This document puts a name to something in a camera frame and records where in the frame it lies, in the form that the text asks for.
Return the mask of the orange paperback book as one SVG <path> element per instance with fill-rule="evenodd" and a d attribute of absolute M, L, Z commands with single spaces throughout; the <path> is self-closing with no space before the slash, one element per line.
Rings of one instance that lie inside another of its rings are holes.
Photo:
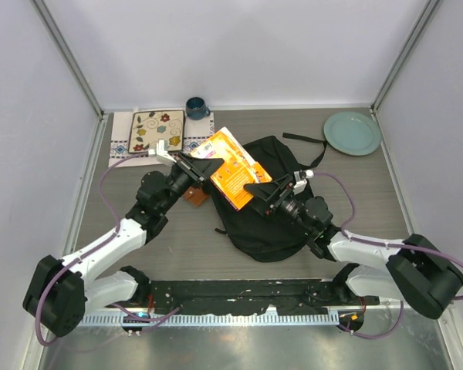
<path fill-rule="evenodd" d="M 252 158 L 226 127 L 193 149 L 191 156 L 198 159 L 224 160 L 219 169 L 211 175 L 211 182 L 236 210 L 241 210 L 252 199 L 244 185 L 272 181 L 262 165 Z"/>

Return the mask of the black student backpack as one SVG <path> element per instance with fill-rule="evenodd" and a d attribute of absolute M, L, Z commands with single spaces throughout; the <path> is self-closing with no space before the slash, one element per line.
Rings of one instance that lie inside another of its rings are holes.
<path fill-rule="evenodd" d="M 321 152 L 311 164 L 303 165 L 276 136 L 266 136 L 242 147 L 273 180 L 292 175 L 297 170 L 316 168 L 325 155 Z M 208 185 L 207 191 L 223 223 L 224 229 L 219 233 L 226 234 L 237 249 L 252 259 L 263 263 L 283 261 L 306 245 L 306 232 L 292 224 L 288 217 L 277 212 L 262 216 L 251 203 L 236 210 L 214 185 Z"/>

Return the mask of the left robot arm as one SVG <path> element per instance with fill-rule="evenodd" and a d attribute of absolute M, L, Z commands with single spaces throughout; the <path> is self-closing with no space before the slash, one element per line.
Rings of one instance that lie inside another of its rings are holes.
<path fill-rule="evenodd" d="M 148 277 L 123 267 L 109 277 L 100 275 L 119 259 L 152 241 L 167 224 L 167 212 L 191 187 L 207 183 L 224 163 L 221 158 L 198 159 L 164 154 L 171 171 L 150 171 L 141 179 L 136 203 L 125 217 L 116 217 L 112 230 L 84 248 L 61 258 L 45 256 L 36 265 L 22 302 L 34 318 L 38 342 L 47 328 L 57 338 L 69 334 L 88 312 L 127 302 L 143 306 L 149 297 Z"/>

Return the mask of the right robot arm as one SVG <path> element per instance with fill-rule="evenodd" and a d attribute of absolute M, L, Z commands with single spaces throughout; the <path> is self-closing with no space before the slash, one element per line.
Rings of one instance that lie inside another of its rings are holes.
<path fill-rule="evenodd" d="M 463 287 L 463 273 L 455 264 L 418 234 L 384 240 L 336 226 L 321 196 L 299 199 L 312 177 L 311 171 L 300 171 L 269 183 L 246 184 L 244 189 L 263 217 L 284 217 L 301 227 L 318 258 L 346 263 L 348 271 L 333 285 L 339 303 L 377 296 L 404 301 L 426 318 L 441 317 Z"/>

